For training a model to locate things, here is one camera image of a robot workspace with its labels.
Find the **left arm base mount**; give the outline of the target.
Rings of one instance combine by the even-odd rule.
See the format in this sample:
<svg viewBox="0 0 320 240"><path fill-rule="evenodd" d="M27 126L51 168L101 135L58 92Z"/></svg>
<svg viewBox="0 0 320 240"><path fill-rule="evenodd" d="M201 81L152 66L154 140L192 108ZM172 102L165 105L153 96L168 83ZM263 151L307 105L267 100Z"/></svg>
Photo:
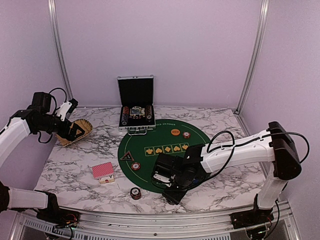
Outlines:
<svg viewBox="0 0 320 240"><path fill-rule="evenodd" d="M67 209L40 209L36 217L40 220L55 224L57 228L76 227L79 222L80 213Z"/></svg>

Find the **black triangular all-in button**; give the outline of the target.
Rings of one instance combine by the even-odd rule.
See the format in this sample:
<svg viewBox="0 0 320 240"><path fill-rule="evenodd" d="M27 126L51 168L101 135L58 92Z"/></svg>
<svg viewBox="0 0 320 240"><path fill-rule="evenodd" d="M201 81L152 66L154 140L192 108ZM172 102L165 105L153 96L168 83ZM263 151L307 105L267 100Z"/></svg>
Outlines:
<svg viewBox="0 0 320 240"><path fill-rule="evenodd" d="M131 152L128 150L121 158L121 161L134 161L134 158L131 154Z"/></svg>

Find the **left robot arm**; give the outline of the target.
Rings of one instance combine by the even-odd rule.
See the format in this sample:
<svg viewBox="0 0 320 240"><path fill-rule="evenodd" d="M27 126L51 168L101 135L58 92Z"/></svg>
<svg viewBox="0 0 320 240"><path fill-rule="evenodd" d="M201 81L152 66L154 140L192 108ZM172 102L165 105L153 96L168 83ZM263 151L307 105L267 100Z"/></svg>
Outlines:
<svg viewBox="0 0 320 240"><path fill-rule="evenodd" d="M62 139L73 142L85 135L85 130L67 119L78 106L74 98L65 100L61 106L51 110L51 102L56 99L51 93L35 92L31 105L13 114L7 125L0 131L0 162L3 164L19 143L29 135L56 133ZM63 211L55 194L50 192L24 190L0 185L0 210L38 209L39 212L58 223L63 219Z"/></svg>

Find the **red 5 chips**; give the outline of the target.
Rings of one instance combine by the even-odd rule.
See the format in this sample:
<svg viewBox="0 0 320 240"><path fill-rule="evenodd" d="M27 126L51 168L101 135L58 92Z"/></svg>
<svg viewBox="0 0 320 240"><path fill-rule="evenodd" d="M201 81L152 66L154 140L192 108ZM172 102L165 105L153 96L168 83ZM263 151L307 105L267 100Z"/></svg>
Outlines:
<svg viewBox="0 0 320 240"><path fill-rule="evenodd" d="M131 165L131 169L133 170L133 171L137 171L137 170L139 170L141 168L141 164L139 163L139 162L134 162L134 163L132 163L132 165Z"/></svg>
<svg viewBox="0 0 320 240"><path fill-rule="evenodd" d="M189 139L191 137L191 133L188 132L188 131L184 131L182 136L183 136L184 139Z"/></svg>

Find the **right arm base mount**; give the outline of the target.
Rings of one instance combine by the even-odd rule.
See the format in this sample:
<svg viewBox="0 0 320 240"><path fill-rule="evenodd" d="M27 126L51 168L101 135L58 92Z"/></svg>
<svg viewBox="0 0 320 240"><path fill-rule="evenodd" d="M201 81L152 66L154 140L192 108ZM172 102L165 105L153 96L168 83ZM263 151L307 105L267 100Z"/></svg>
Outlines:
<svg viewBox="0 0 320 240"><path fill-rule="evenodd" d="M253 210L232 213L230 218L234 229L252 227L274 220L270 212L254 212Z"/></svg>

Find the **red 5 chips top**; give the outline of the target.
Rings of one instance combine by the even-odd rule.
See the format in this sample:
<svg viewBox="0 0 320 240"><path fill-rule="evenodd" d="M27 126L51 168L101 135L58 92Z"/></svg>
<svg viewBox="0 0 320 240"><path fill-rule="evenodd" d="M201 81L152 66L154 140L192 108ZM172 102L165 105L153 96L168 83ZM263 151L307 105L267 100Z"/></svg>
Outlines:
<svg viewBox="0 0 320 240"><path fill-rule="evenodd" d="M182 136L183 136L184 139L189 139L191 137L191 133L188 132L188 131L184 131Z"/></svg>

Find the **orange round dealer button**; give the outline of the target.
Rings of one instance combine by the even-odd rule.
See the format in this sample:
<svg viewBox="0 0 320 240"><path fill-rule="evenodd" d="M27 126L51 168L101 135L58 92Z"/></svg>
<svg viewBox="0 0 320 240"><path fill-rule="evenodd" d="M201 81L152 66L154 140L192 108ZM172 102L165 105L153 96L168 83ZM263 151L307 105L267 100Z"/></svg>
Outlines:
<svg viewBox="0 0 320 240"><path fill-rule="evenodd" d="M177 128L174 128L170 131L170 133L173 135L173 136L178 136L180 135L181 131Z"/></svg>

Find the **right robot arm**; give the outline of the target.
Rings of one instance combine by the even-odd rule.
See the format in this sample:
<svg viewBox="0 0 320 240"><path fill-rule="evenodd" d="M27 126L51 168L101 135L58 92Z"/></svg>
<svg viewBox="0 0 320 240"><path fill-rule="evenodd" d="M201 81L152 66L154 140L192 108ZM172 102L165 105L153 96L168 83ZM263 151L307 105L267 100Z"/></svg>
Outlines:
<svg viewBox="0 0 320 240"><path fill-rule="evenodd" d="M277 122L268 124L257 134L220 143L189 146L183 156L160 153L155 161L152 179L165 185L162 195L177 205L187 191L219 175L227 167L257 162L270 163L266 180L254 200L255 207L247 219L258 224L267 216L288 181L302 172L293 134Z"/></svg>

